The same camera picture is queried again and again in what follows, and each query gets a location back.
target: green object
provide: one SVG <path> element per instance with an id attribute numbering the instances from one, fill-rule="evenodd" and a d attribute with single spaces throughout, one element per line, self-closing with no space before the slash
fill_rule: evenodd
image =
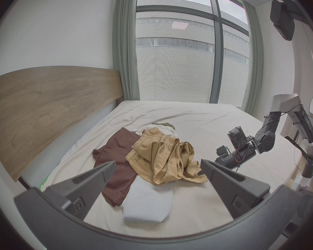
<path id="1" fill-rule="evenodd" d="M 166 122 L 166 123 L 156 123 L 156 122 L 153 122 L 151 123 L 153 125 L 162 125 L 162 126 L 168 126 L 168 127 L 172 127 L 173 130 L 175 130 L 175 127 L 173 125 L 171 125 L 170 123 Z"/>
<path id="2" fill-rule="evenodd" d="M 113 12 L 113 68 L 119 71 L 123 100 L 140 100 L 135 43 L 137 0 L 116 0 Z"/>
<path id="3" fill-rule="evenodd" d="M 45 178 L 45 180 L 41 183 L 41 185 L 38 187 L 38 189 L 41 191 L 43 188 L 44 183 L 46 182 L 46 180 L 48 179 L 48 177 L 50 176 L 50 174 Z"/>
<path id="4" fill-rule="evenodd" d="M 246 1 L 242 1 L 242 4 L 248 19 L 250 59 L 248 82 L 241 110 L 253 115 L 256 104 L 258 103 L 262 84 L 263 39 L 255 8 Z"/>

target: building window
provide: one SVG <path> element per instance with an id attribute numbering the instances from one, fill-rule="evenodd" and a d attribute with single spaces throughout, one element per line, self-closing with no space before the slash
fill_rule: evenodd
<path id="1" fill-rule="evenodd" d="M 220 34 L 224 38 L 224 65 L 218 103 L 240 107 L 249 72 L 246 14 L 229 0 L 218 2 L 222 19 L 240 27 L 238 30 L 223 24 Z M 139 10 L 146 5 L 155 6 L 155 10 Z M 160 5 L 167 10 L 158 11 Z M 210 0 L 137 0 L 136 52 L 141 100 L 210 102 L 215 51 L 220 51 L 220 45 L 215 45 L 215 15 Z"/>

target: curtain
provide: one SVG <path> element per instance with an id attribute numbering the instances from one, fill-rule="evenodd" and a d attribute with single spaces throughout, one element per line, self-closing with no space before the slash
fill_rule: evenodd
<path id="1" fill-rule="evenodd" d="M 261 90 L 263 73 L 263 39 L 255 8 L 244 0 L 242 1 L 242 4 L 246 11 L 249 28 L 250 58 L 248 82 L 241 110 L 252 115 Z"/>
<path id="2" fill-rule="evenodd" d="M 113 14 L 113 67 L 121 76 L 123 100 L 140 100 L 135 47 L 136 1 L 116 0 Z"/>

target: white bed sheet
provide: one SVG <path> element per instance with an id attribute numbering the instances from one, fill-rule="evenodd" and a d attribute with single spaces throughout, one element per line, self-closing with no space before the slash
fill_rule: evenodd
<path id="1" fill-rule="evenodd" d="M 124 101 L 104 120 L 88 131 L 62 158 L 43 186 L 58 183 L 92 169 L 93 149 L 98 149 L 121 127 L 143 128 L 152 122 L 169 122 L 182 141 L 195 149 L 195 160 L 215 160 L 216 149 L 231 142 L 227 132 L 241 126 L 246 135 L 255 135 L 262 122 L 231 105 Z M 274 148 L 257 154 L 238 170 L 239 173 L 270 184 L 272 192 L 289 180 L 301 152 L 276 134 Z M 174 237 L 194 234 L 232 221 L 232 217 L 210 184 L 185 180 L 174 182 L 173 206 L 169 219 L 162 223 L 122 220 L 123 210 L 110 206 L 102 194 L 92 206 L 85 222 L 120 234 L 140 237 Z"/>

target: headboard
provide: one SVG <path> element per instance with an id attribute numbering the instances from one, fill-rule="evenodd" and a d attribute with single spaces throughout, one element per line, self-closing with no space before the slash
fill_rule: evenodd
<path id="1" fill-rule="evenodd" d="M 14 181 L 56 138 L 123 95 L 118 71 L 77 66 L 0 76 L 0 161 Z"/>

